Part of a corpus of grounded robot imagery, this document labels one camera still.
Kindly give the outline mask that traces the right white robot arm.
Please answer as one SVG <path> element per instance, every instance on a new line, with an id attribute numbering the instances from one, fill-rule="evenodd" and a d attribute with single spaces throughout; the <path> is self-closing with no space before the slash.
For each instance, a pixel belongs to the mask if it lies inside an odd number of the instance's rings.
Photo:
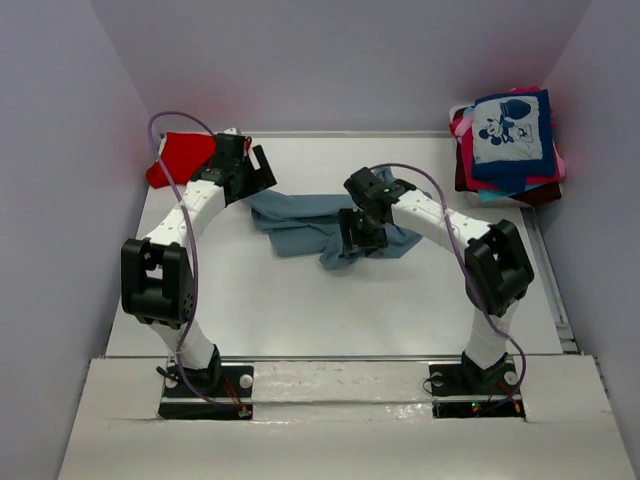
<path id="1" fill-rule="evenodd" d="M 389 225 L 407 229 L 450 252 L 474 307 L 469 341 L 459 364 L 439 374 L 435 394 L 482 395 L 508 372 L 507 347 L 517 305 L 534 271 L 517 227 L 489 223 L 450 209 L 401 179 L 384 181 L 369 168 L 344 183 L 354 205 L 338 214 L 343 250 L 371 255 L 388 245 Z"/>

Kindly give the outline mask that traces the grey-blue t-shirt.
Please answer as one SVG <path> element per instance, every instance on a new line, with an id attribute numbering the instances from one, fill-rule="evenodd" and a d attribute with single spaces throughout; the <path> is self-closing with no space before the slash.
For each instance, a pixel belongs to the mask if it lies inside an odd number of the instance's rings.
<path id="1" fill-rule="evenodd" d="M 338 212 L 353 208 L 347 194 L 286 195 L 265 190 L 245 204 L 254 227 L 268 235 L 281 258 L 316 255 L 324 269 L 339 270 L 365 256 L 362 250 L 343 253 Z"/>

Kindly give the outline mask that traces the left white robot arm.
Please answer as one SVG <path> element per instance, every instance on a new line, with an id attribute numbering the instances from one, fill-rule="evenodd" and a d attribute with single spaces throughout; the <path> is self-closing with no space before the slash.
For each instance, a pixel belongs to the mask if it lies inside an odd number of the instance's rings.
<path id="1" fill-rule="evenodd" d="M 234 130 L 214 137 L 212 156 L 196 168 L 177 203 L 141 239 L 121 249 L 121 304 L 151 328 L 174 356 L 177 379 L 201 395 L 221 383 L 221 356 L 199 327 L 197 240 L 226 207 L 276 184 L 260 146 Z"/>

